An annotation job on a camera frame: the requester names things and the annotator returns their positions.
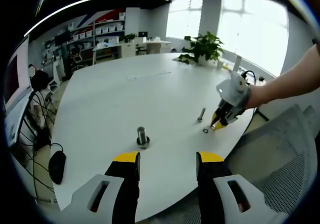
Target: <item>black mouse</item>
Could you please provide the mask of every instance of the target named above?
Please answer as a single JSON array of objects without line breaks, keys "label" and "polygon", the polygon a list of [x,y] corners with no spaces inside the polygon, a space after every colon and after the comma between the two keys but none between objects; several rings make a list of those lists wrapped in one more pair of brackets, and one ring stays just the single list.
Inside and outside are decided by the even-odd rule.
[{"label": "black mouse", "polygon": [[49,175],[55,184],[60,184],[64,176],[66,155],[62,151],[57,151],[49,160]]}]

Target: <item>window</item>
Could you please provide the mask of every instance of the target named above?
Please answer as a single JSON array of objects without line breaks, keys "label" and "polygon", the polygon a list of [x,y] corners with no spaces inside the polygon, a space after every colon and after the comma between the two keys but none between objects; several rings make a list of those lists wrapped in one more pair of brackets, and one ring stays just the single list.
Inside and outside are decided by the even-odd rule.
[{"label": "window", "polygon": [[197,37],[201,8],[202,0],[173,0],[169,8],[166,37]]},{"label": "window", "polygon": [[279,76],[287,52],[288,11],[272,0],[222,0],[222,47]]}]

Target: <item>green plant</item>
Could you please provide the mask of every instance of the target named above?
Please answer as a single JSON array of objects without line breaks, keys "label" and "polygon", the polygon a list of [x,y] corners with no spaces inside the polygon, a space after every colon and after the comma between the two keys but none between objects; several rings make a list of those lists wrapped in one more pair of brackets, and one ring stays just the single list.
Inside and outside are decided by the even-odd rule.
[{"label": "green plant", "polygon": [[191,38],[190,36],[185,36],[185,40],[190,42],[190,48],[182,48],[182,52],[184,53],[192,53],[193,56],[189,54],[181,54],[178,57],[178,60],[190,64],[189,60],[193,60],[194,62],[198,62],[200,56],[205,56],[205,59],[208,60],[218,60],[221,51],[223,53],[223,49],[221,48],[221,40],[214,36],[212,33],[207,31],[206,35],[199,34],[198,37]]},{"label": "green plant", "polygon": [[127,34],[127,35],[122,35],[119,37],[119,41],[125,41],[126,43],[129,43],[131,40],[136,38],[136,34],[135,33],[131,33],[131,34]]}]

